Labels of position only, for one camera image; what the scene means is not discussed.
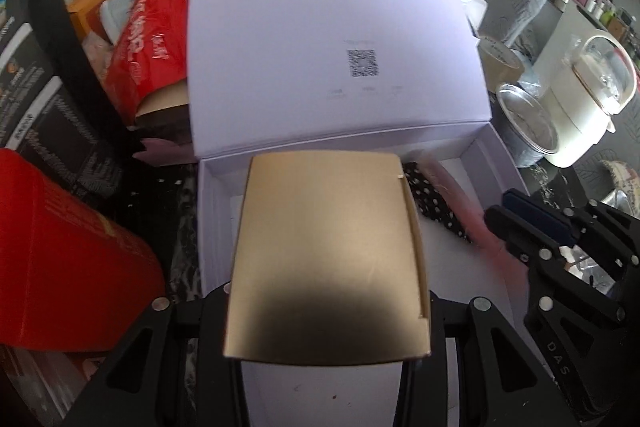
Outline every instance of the white bottle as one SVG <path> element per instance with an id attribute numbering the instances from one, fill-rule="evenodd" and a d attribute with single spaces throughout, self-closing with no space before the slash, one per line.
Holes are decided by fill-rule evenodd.
<path id="1" fill-rule="evenodd" d="M 593 11 L 593 17 L 596 20 L 600 20 L 602 14 L 604 13 L 604 1 L 598 4 L 598 7 Z"/>
<path id="2" fill-rule="evenodd" d="M 587 1 L 587 6 L 585 6 L 585 10 L 587 10 L 587 12 L 591 13 L 593 12 L 594 8 L 596 7 L 596 3 L 598 0 L 588 0 Z"/>

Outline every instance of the white appliance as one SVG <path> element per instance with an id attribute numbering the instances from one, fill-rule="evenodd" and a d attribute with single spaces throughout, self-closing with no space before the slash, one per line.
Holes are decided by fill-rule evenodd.
<path id="1" fill-rule="evenodd" d="M 188 31 L 204 293 L 230 278 L 247 168 L 259 152 L 383 149 L 406 158 L 430 149 L 450 158 L 485 207 L 507 188 L 526 190 L 489 124 L 460 0 L 190 0 Z M 487 294 L 526 337 L 522 265 L 508 256 L 510 275 L 496 275 L 492 261 L 432 224 L 423 223 L 437 236 L 426 253 L 431 287 L 461 301 Z M 401 367 L 243 363 L 252 425 L 390 427 Z"/>
<path id="2" fill-rule="evenodd" d="M 559 148 L 546 158 L 560 168 L 573 165 L 605 132 L 636 92 L 633 62 L 609 33 L 594 30 L 564 61 L 540 100 L 558 131 Z"/>

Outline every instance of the white tray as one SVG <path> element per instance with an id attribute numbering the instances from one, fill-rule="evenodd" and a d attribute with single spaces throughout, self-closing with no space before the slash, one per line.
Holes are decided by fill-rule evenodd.
<path id="1" fill-rule="evenodd" d="M 500 203 L 508 188 L 526 192 L 509 153 L 490 124 L 456 137 L 395 147 L 375 147 L 362 137 L 298 144 L 296 148 L 375 149 L 395 152 L 403 161 L 416 150 L 430 150 L 483 208 Z M 203 293 L 228 282 L 238 231 L 249 156 L 204 160 L 198 185 L 198 249 Z M 508 257 L 509 280 L 493 269 L 481 251 L 447 232 L 439 223 L 420 218 L 430 289 L 441 298 L 469 302 L 490 299 L 529 346 L 522 324 L 527 304 L 526 268 Z M 455 357 L 449 358 L 450 419 L 457 418 Z M 242 364 L 251 423 L 255 427 L 391 427 L 398 400 L 401 364 L 367 367 L 286 367 Z"/>

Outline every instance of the red bag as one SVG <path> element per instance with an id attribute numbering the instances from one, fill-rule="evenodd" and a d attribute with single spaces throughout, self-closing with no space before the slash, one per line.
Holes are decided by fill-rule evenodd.
<path id="1" fill-rule="evenodd" d="M 137 0 L 102 87 L 125 124 L 140 102 L 187 77 L 188 0 Z"/>

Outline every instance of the polka dot fabric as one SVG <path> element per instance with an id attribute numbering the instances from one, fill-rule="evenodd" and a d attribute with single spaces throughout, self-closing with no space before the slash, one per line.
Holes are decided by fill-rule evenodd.
<path id="1" fill-rule="evenodd" d="M 458 218 L 436 188 L 418 171 L 417 164 L 405 163 L 402 169 L 420 213 L 424 217 L 442 223 L 447 230 L 471 243 Z"/>

